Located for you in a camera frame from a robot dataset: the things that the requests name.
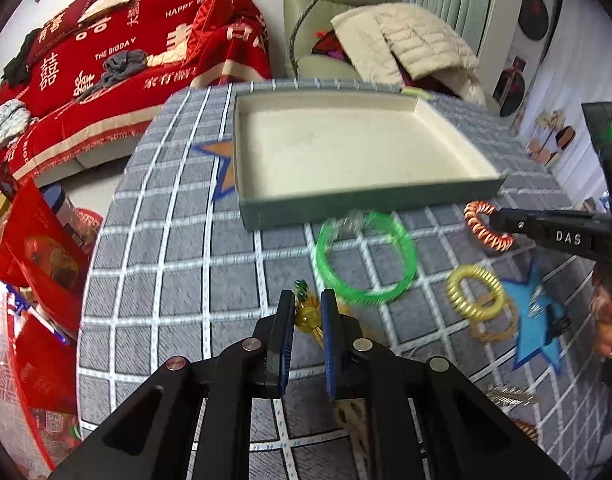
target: gray cord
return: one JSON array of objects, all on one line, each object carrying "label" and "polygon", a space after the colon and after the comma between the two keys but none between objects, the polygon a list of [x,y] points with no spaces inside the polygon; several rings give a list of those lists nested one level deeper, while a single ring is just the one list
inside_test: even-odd
[{"label": "gray cord", "polygon": [[312,0],[308,4],[308,7],[306,7],[306,9],[301,13],[301,16],[297,20],[297,23],[295,23],[295,27],[292,29],[291,40],[288,44],[288,57],[291,60],[292,71],[295,73],[295,78],[298,76],[297,60],[295,60],[295,39],[297,38],[297,33],[299,31],[299,28],[301,27],[301,24],[306,19],[306,16],[318,1],[319,0]]}]

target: qr code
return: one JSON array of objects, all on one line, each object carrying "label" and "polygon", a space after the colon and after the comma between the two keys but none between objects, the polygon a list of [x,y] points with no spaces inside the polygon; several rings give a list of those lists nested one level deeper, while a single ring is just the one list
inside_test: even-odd
[{"label": "qr code", "polygon": [[61,413],[46,412],[46,431],[61,433],[64,429],[64,416]]}]

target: metal screw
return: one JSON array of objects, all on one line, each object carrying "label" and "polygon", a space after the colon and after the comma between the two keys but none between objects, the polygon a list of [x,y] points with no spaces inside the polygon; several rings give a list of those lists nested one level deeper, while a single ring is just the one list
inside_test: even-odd
[{"label": "metal screw", "polygon": [[175,355],[175,357],[170,357],[168,361],[166,361],[166,368],[172,370],[173,372],[176,370],[181,370],[185,366],[185,359],[179,355]]},{"label": "metal screw", "polygon": [[255,350],[259,350],[262,347],[262,342],[259,341],[256,337],[249,337],[248,339],[244,339],[241,343],[241,346],[247,352],[253,352]]},{"label": "metal screw", "polygon": [[368,352],[372,348],[372,341],[365,337],[360,337],[353,341],[353,348],[359,352]]},{"label": "metal screw", "polygon": [[448,370],[448,361],[443,357],[433,357],[430,359],[430,367],[435,372],[445,372]]}]

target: orange coil hair tie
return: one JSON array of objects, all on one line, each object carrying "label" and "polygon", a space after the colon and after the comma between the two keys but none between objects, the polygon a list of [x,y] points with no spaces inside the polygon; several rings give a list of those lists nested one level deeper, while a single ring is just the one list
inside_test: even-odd
[{"label": "orange coil hair tie", "polygon": [[481,222],[478,216],[480,214],[489,216],[495,211],[497,211],[497,208],[488,202],[475,200],[464,209],[464,220],[468,228],[483,244],[496,251],[507,251],[513,245],[513,237],[508,233],[495,234]]}]

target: floor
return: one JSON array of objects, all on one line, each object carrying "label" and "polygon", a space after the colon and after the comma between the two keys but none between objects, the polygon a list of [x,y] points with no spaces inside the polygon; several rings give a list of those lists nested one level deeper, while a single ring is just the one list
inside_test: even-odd
[{"label": "floor", "polygon": [[128,157],[113,160],[69,176],[59,181],[59,184],[66,190],[74,206],[105,217],[127,163]]}]

